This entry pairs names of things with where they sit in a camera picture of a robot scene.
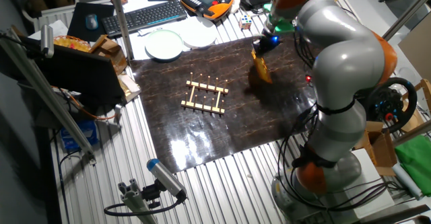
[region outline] mousepad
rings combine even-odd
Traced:
[[[86,28],[86,16],[97,15],[98,28],[89,30]],[[87,42],[95,42],[100,35],[106,34],[102,19],[114,15],[114,5],[100,5],[93,3],[77,3],[69,26],[68,36],[75,36]]]
[[[286,136],[297,115],[314,104],[314,90],[305,81],[305,66],[296,54],[292,35],[265,57],[272,84],[257,77],[251,39],[183,52],[171,63],[152,60],[131,63],[141,87],[141,101],[157,158],[172,172],[195,167]],[[318,50],[312,49],[313,55]],[[202,73],[202,83],[228,80],[222,96],[224,115],[183,108],[191,74]],[[217,95],[195,90],[205,105]]]

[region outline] monitor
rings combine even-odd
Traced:
[[[40,50],[39,40],[24,37],[20,40]],[[108,58],[54,45],[51,59],[35,59],[35,62],[52,86],[81,93],[79,100],[85,106],[125,103],[124,91]],[[11,60],[9,64],[12,65],[3,67],[7,70],[4,74],[16,80],[25,79]]]

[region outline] black keyboard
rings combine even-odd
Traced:
[[[136,32],[140,29],[183,20],[187,17],[186,12],[181,7],[180,1],[177,0],[138,9],[125,15],[129,32]],[[120,24],[116,16],[103,18],[102,23],[108,36],[115,37],[121,35]]]

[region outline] white plate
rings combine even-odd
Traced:
[[[181,38],[191,48],[209,46],[216,41],[217,28],[214,23],[202,17],[190,17],[183,22]]]
[[[174,59],[183,51],[183,40],[173,31],[157,30],[148,36],[145,49],[156,59]]]

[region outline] steering wheel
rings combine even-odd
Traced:
[[[401,94],[394,89],[390,89],[394,84],[404,86],[409,94],[409,105],[403,111],[403,100]],[[394,125],[384,128],[383,132],[389,130],[393,133],[403,127],[416,109],[418,102],[418,95],[416,94],[415,87],[406,79],[392,77],[386,82],[376,86],[366,98],[365,111],[367,113],[367,120],[393,120]]]

